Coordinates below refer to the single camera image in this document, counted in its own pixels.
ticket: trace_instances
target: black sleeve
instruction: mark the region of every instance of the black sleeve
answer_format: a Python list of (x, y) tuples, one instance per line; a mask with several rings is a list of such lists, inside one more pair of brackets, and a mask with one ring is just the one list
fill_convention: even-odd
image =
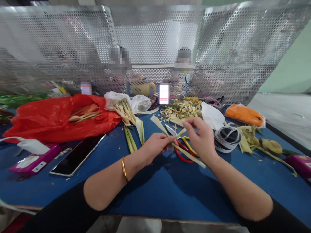
[(19, 233), (85, 233), (101, 212), (85, 201), (84, 182), (62, 194), (28, 221)]
[(268, 233), (268, 232), (311, 232), (305, 224), (299, 221), (292, 213), (290, 213), (284, 206), (273, 200), (273, 210), (271, 214), (265, 219), (254, 222), (242, 218), (240, 223), (246, 226), (250, 233)]

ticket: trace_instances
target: orange plastic bag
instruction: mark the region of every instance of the orange plastic bag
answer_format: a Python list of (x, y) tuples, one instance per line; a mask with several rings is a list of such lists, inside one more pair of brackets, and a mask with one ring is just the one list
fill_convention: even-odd
[[(93, 103), (99, 106), (100, 115), (79, 123), (68, 122), (71, 112)], [(116, 112), (105, 110), (105, 104), (105, 98), (94, 95), (34, 101), (17, 109), (16, 116), (11, 119), (13, 127), (3, 137), (18, 136), (62, 143), (104, 134), (115, 128), (122, 119)], [(6, 141), (19, 142), (16, 139)]]
[(232, 104), (226, 110), (225, 116), (249, 125), (257, 125), (258, 128), (266, 127), (265, 117), (256, 110), (248, 108), (243, 104)]

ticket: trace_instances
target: scissor blade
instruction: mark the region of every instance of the scissor blade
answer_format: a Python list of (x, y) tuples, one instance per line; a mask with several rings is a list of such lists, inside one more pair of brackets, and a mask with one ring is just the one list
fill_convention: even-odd
[(177, 135), (176, 131), (173, 130), (170, 126), (165, 124), (166, 129), (170, 132), (171, 135)]

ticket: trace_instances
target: hand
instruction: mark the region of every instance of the hand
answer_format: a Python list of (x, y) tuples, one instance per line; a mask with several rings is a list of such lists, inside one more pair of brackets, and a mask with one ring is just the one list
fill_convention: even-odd
[(183, 121), (183, 126), (188, 132), (191, 146), (205, 163), (218, 157), (214, 143), (214, 132), (201, 118), (189, 118)]
[(152, 134), (145, 144), (138, 150), (141, 152), (141, 156), (145, 157), (145, 166), (150, 165), (158, 154), (167, 151), (175, 139), (175, 136), (168, 137), (162, 133)]

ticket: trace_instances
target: white plastic bag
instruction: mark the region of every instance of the white plastic bag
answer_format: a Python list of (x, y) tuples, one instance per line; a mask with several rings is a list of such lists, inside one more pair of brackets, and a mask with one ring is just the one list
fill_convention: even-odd
[(144, 95), (136, 95), (132, 99), (131, 109), (134, 114), (145, 112), (151, 107), (150, 99)]
[(127, 101), (130, 104), (130, 107), (132, 109), (132, 112), (134, 114), (138, 113), (138, 112), (145, 112), (147, 111), (150, 106), (151, 106), (151, 102), (150, 99), (144, 95), (136, 95), (133, 98), (130, 98), (127, 94), (124, 93), (117, 93), (114, 91), (110, 91), (107, 92), (104, 95), (104, 98), (106, 99), (106, 110), (110, 110), (109, 106), (123, 100), (123, 99), (127, 99)]
[(203, 120), (212, 129), (218, 130), (224, 125), (225, 117), (218, 109), (205, 102), (202, 102), (201, 107)]

